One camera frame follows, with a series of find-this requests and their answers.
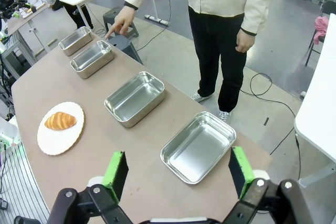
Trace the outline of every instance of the black pants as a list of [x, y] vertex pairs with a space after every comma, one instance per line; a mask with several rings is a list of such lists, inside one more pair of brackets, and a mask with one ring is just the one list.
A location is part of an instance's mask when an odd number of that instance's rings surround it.
[[[69, 16], [72, 18], [72, 20], [76, 23], [77, 28], [85, 26], [84, 20], [82, 19], [82, 16], [80, 15], [80, 13], [77, 12], [76, 14], [73, 14], [73, 12], [75, 10], [77, 10], [77, 6], [69, 5], [69, 4], [66, 4], [66, 3], [63, 3], [63, 6], [64, 6], [65, 10], [67, 10], [67, 12], [68, 12]], [[89, 14], [86, 6], [82, 7], [82, 11], [84, 13], [84, 16], [85, 16], [86, 20], [89, 23], [89, 26], [92, 27], [91, 17], [90, 17], [90, 14]]]
[[230, 112], [237, 105], [239, 91], [243, 84], [246, 53], [236, 51], [236, 41], [244, 15], [224, 18], [198, 14], [189, 7], [189, 17], [200, 62], [201, 80], [198, 93], [202, 97], [207, 97], [215, 92], [220, 55], [224, 80], [218, 105], [221, 111]]

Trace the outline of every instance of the croissant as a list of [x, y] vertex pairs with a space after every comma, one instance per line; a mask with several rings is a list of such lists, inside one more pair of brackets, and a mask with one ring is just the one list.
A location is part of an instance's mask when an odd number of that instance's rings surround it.
[[44, 125], [51, 130], [62, 131], [74, 126], [76, 121], [76, 118], [72, 115], [57, 112], [49, 117]]

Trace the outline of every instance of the rectangular tray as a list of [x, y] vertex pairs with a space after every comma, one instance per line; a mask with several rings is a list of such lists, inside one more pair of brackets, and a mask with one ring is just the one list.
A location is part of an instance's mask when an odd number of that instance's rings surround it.
[[70, 56], [90, 41], [92, 41], [91, 30], [86, 26], [82, 26], [61, 40], [58, 46], [67, 56]]
[[104, 101], [106, 109], [125, 127], [133, 127], [165, 97], [164, 84], [140, 72]]
[[233, 128], [209, 112], [200, 112], [163, 147], [161, 160], [181, 180], [197, 184], [235, 139]]
[[81, 52], [70, 62], [72, 68], [83, 79], [93, 75], [114, 59], [112, 47], [103, 40]]

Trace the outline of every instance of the hand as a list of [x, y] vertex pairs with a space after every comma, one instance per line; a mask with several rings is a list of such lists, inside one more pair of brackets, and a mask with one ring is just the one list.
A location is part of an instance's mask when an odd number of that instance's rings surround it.
[[114, 19], [114, 24], [105, 36], [108, 39], [110, 35], [116, 31], [118, 34], [125, 35], [129, 25], [133, 22], [135, 10], [132, 7], [124, 6], [120, 13]]
[[245, 53], [254, 45], [255, 41], [256, 41], [255, 36], [248, 35], [243, 30], [239, 30], [237, 34], [236, 50], [238, 52]]

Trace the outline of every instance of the white sneaker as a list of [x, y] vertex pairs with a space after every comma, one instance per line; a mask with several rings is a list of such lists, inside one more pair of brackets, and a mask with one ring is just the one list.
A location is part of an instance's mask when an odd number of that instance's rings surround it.
[[193, 99], [196, 102], [202, 102], [202, 101], [208, 99], [209, 97], [211, 97], [211, 95], [209, 95], [208, 97], [202, 97], [202, 96], [199, 95], [198, 92], [196, 92], [191, 96], [191, 99]]
[[231, 113], [225, 112], [225, 111], [220, 111], [219, 112], [219, 119], [221, 119], [223, 122], [226, 122], [228, 117], [231, 115]]

